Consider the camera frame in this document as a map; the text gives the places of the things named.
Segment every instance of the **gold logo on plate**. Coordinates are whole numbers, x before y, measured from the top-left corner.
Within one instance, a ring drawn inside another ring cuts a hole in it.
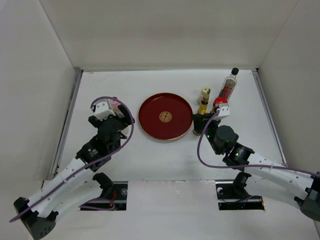
[[[160,113],[159,119],[161,120],[161,122],[168,123],[171,121],[172,115],[168,111],[163,111],[162,113]]]

